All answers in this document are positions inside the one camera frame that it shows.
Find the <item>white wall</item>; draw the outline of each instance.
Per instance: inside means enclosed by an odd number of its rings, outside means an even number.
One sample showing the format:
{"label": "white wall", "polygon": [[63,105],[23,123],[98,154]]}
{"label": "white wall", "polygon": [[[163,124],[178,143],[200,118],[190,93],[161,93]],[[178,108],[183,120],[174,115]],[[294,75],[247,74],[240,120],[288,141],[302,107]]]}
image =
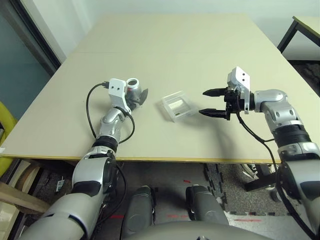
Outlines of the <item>white wall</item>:
{"label": "white wall", "polygon": [[[106,13],[247,13],[278,45],[292,16],[320,16],[320,0],[22,0],[63,62],[99,17]],[[320,60],[320,48],[301,33],[284,56]]]}

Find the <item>table edge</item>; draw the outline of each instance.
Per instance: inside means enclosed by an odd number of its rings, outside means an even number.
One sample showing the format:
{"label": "table edge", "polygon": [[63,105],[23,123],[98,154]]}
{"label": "table edge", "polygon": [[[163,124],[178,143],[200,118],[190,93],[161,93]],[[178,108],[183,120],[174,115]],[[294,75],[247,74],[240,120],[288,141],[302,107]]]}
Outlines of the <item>table edge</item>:
{"label": "table edge", "polygon": [[299,24],[301,24],[302,26],[304,26],[306,29],[308,29],[311,33],[313,33],[315,36],[317,36],[318,38],[320,38],[320,33],[318,33],[317,31],[315,31],[313,28],[311,28],[309,25],[307,25],[306,23],[304,23],[303,21],[301,21],[299,19],[299,16],[293,16],[292,17],[294,19],[294,21],[298,22]]}
{"label": "table edge", "polygon": [[[47,155],[17,155],[0,154],[0,157],[20,158],[20,159],[44,159],[44,160],[69,160],[79,161],[78,156],[47,156]],[[271,159],[229,159],[229,158],[198,158],[198,157],[136,157],[136,156],[117,156],[117,161],[134,162],[178,162],[178,163],[221,163],[221,164],[272,164]]]}

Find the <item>yellow chair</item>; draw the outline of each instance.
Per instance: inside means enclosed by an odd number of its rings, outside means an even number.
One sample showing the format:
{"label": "yellow chair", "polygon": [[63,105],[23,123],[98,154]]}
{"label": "yellow chair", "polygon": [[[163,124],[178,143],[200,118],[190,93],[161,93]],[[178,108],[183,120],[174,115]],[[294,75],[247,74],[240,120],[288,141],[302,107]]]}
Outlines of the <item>yellow chair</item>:
{"label": "yellow chair", "polygon": [[[0,139],[0,146],[5,141],[9,133],[14,129],[17,124],[17,120],[11,115],[9,110],[0,102],[0,123],[4,128],[4,133]],[[12,163],[13,158],[11,157],[0,157],[0,177],[6,172]]]}

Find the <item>white bracket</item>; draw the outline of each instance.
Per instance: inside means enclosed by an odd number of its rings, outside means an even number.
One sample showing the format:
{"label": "white bracket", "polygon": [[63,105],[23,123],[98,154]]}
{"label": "white bracket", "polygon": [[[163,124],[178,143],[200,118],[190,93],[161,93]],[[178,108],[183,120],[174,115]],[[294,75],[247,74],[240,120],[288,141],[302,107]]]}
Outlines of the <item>white bracket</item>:
{"label": "white bracket", "polygon": [[240,99],[244,99],[244,114],[249,114],[250,76],[237,66],[228,74],[227,84],[234,91],[240,92]]}
{"label": "white bracket", "polygon": [[127,83],[123,80],[112,78],[109,82],[109,96],[113,107],[119,107],[131,115],[131,109],[126,102]]}

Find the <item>metal frame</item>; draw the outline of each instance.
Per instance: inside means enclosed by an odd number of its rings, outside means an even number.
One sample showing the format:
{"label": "metal frame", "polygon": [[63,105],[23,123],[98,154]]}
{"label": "metal frame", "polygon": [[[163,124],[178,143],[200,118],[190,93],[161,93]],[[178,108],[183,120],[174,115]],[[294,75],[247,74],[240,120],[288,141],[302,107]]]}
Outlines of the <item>metal frame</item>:
{"label": "metal frame", "polygon": [[290,43],[291,39],[294,37],[296,32],[299,31],[303,35],[305,35],[308,39],[314,42],[316,45],[320,47],[320,37],[316,36],[314,33],[309,31],[303,25],[301,25],[296,20],[293,20],[291,26],[289,27],[288,31],[286,31],[284,37],[282,38],[281,42],[278,45],[278,49],[280,53],[283,53],[288,44]]}
{"label": "metal frame", "polygon": [[21,3],[21,0],[9,0],[27,29],[30,31],[36,42],[39,44],[40,48],[43,50],[45,55],[48,57],[52,65],[58,69],[61,66],[61,62],[59,61],[58,57],[51,49],[45,38],[42,36],[41,32],[37,28],[36,24],[33,22],[31,17],[29,16],[27,10]]}

